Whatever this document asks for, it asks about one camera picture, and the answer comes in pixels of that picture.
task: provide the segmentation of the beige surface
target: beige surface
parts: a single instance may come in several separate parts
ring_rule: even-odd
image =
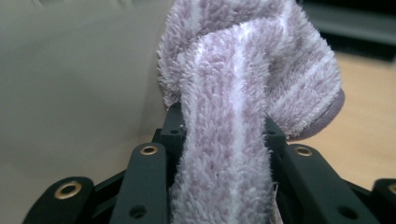
[[[60,179],[125,169],[166,115],[156,50],[173,0],[41,2],[0,0],[0,224]]]
[[[317,149],[344,179],[371,189],[396,178],[396,68],[337,54],[346,102],[319,134],[300,141]]]

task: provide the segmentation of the gray wall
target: gray wall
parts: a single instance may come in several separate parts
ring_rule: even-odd
[[[52,183],[124,169],[165,109],[156,49],[170,0],[0,2],[0,223]]]

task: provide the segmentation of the towel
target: towel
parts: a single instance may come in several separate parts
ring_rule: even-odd
[[[187,130],[172,223],[269,223],[268,114],[292,139],[328,125],[344,94],[334,54],[293,0],[176,0],[159,84]]]

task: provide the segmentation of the wooden floor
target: wooden floor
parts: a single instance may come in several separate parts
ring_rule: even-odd
[[[322,132],[296,143],[317,149],[344,179],[371,189],[396,178],[396,67],[337,53],[346,102]]]

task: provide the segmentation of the metal grommet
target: metal grommet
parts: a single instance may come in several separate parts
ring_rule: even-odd
[[[158,151],[158,148],[156,148],[154,146],[143,147],[142,149],[140,149],[140,153],[145,156],[153,155],[153,154],[157,153],[157,151]]]
[[[294,149],[300,156],[312,156],[312,151],[305,147],[296,147]]]
[[[71,181],[65,184],[62,184],[55,191],[55,198],[59,200],[68,199],[79,193],[82,185],[77,181]]]
[[[395,184],[391,184],[388,186],[388,189],[390,190],[390,192],[392,192],[393,194],[396,194],[396,183]]]

